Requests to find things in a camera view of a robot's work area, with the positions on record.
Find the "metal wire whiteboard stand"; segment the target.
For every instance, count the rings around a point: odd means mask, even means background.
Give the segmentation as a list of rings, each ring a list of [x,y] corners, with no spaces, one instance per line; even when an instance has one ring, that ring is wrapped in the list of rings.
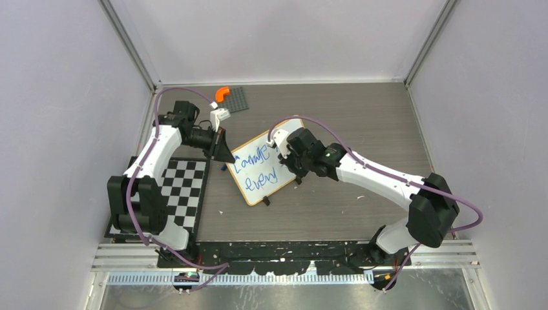
[[[282,190],[287,187],[288,185],[295,185],[295,186],[300,186],[302,184],[302,178],[301,177],[295,177],[294,180],[292,180],[291,182],[288,182],[287,184],[283,185],[282,187],[280,187],[279,189],[273,191],[271,194],[269,195],[266,195],[262,198],[261,202],[266,206],[266,207],[269,207],[271,205],[271,197],[275,194],[278,194],[280,192],[282,192]]]

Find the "yellow framed whiteboard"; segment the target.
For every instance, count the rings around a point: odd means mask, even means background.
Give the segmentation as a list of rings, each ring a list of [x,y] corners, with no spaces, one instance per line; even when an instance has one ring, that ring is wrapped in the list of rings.
[[[279,151],[267,144],[268,131],[231,151],[234,163],[228,163],[244,201],[254,206],[296,180],[287,167],[279,163]]]

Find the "black white checkerboard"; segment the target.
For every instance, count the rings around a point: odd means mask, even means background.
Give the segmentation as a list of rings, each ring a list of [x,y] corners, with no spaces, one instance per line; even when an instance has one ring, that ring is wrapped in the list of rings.
[[[205,158],[172,157],[157,181],[167,203],[167,223],[187,230],[192,242],[198,234],[210,165]]]

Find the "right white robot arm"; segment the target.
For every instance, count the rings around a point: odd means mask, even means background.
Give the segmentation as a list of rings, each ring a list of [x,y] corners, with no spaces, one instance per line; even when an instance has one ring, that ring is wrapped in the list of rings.
[[[407,217],[380,227],[367,245],[377,265],[387,264],[399,250],[420,243],[438,248],[456,219],[459,208],[449,197],[443,177],[404,174],[370,161],[341,143],[325,146],[309,129],[277,129],[269,145],[280,152],[280,163],[298,178],[318,177],[350,183],[376,193],[407,212]]]

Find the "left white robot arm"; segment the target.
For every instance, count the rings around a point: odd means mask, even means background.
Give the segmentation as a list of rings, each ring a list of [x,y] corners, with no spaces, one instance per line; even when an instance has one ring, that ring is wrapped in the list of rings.
[[[198,250],[189,244],[187,229],[168,222],[168,199],[161,192],[160,182],[181,145],[202,150],[209,160],[235,162],[220,126],[230,112],[216,103],[211,107],[206,129],[196,125],[200,110],[189,101],[177,101],[173,111],[166,114],[156,112],[144,149],[121,176],[111,176],[107,182],[113,226],[124,233],[136,233],[146,245],[156,242],[174,249],[173,258],[182,267],[197,262]]]

